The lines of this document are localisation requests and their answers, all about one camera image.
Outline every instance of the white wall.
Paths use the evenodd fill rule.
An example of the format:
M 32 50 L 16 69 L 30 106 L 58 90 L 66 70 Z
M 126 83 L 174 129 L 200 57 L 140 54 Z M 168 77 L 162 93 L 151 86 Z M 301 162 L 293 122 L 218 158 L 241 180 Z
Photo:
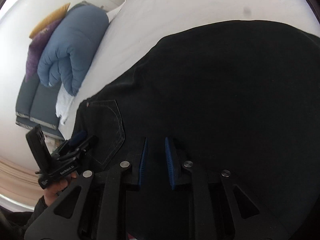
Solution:
M 15 104 L 25 74 L 29 33 L 50 12 L 82 0 L 18 0 L 0 19 L 0 157 L 24 168 L 37 170 L 25 139 L 28 130 L 15 124 Z M 110 0 L 86 0 L 105 9 L 117 5 Z

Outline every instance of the blue blanket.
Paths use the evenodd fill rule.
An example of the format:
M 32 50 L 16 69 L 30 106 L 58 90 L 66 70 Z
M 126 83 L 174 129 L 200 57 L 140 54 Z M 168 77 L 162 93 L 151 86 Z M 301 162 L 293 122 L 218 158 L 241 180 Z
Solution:
M 41 83 L 51 87 L 62 80 L 66 91 L 76 96 L 108 25 L 106 12 L 96 6 L 80 6 L 70 11 L 41 55 L 38 65 Z

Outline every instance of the mattress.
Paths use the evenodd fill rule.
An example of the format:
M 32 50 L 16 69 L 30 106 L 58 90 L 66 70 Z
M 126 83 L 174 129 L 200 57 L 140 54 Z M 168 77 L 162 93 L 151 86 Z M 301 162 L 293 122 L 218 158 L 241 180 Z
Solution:
M 128 0 L 107 29 L 59 130 L 71 137 L 79 104 L 111 83 L 163 37 L 229 20 L 269 20 L 320 36 L 306 0 Z

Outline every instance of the pocket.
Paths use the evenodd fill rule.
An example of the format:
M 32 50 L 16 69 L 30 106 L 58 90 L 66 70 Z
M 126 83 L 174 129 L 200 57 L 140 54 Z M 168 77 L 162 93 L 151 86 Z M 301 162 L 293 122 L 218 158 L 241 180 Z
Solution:
M 115 100 L 87 101 L 83 117 L 88 135 L 99 138 L 90 157 L 104 170 L 124 142 L 118 105 Z

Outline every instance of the human hand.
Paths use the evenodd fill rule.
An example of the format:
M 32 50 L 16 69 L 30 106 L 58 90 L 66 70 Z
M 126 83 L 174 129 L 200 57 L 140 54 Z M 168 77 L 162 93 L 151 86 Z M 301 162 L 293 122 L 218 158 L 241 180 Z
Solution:
M 49 187 L 44 190 L 44 202 L 47 206 L 50 206 L 57 198 L 57 193 L 65 189 L 70 185 L 71 181 L 76 179 L 76 172 L 71 173 L 65 179 L 60 180 L 59 182 L 52 183 Z

